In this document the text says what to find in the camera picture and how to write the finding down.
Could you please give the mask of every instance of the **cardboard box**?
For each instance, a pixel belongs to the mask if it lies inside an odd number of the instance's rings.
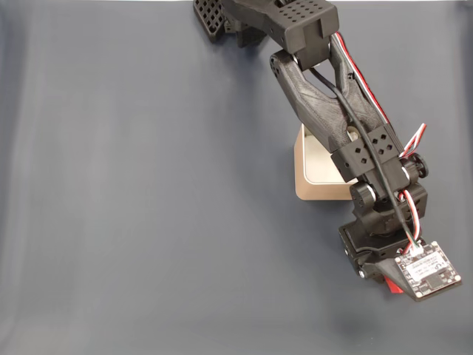
[[[296,194],[301,200],[351,200],[350,186],[345,183],[330,153],[302,125],[294,145]]]

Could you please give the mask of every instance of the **robotic arm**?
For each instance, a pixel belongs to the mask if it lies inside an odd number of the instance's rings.
[[[460,285],[438,244],[421,238],[427,192],[418,180],[428,169],[414,150],[423,127],[404,148],[337,32],[336,7],[324,0],[194,0],[194,11],[212,42],[234,33],[240,47],[265,36],[282,47],[270,68],[297,117],[344,180],[358,180],[350,188],[355,221],[338,230],[355,272],[417,301]],[[314,69],[327,59],[336,85]],[[309,83],[305,70],[336,98]]]

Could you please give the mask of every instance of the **red wire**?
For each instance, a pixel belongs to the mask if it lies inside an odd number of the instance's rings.
[[[367,89],[368,89],[368,93],[371,95],[372,99],[374,100],[376,106],[379,108],[379,110],[383,113],[383,116],[384,118],[386,118],[386,121],[387,123],[389,123],[389,119],[388,117],[386,116],[386,113],[383,111],[383,108],[381,107],[381,105],[378,103],[378,100],[376,100],[376,97],[375,95],[372,93],[371,89],[370,89],[370,86],[368,85],[368,83],[366,82],[366,80],[364,80],[364,76],[363,74],[361,74],[361,71],[360,69],[358,69],[358,67],[356,66],[352,56],[350,55],[350,52],[348,52],[348,49],[347,49],[347,46],[345,46],[345,42],[343,40],[343,37],[341,36],[341,34],[339,32],[336,32],[335,35],[337,36],[338,40],[340,41],[341,43],[341,46],[343,47],[343,50],[345,51],[345,53],[347,54],[347,57],[349,58],[351,64],[353,65],[353,67],[355,68],[356,72],[358,73],[361,81],[363,81],[363,84],[366,85]]]

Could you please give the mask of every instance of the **circuit board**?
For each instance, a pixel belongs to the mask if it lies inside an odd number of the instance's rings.
[[[425,297],[461,281],[436,242],[423,247],[421,254],[407,253],[395,258],[417,298]]]

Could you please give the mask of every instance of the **gray table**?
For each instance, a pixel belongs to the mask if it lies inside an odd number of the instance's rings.
[[[212,46],[187,1],[1,5],[0,354],[473,352],[471,8],[338,4],[403,141],[429,126],[464,285],[415,303],[351,269],[350,203],[296,197],[275,44]]]

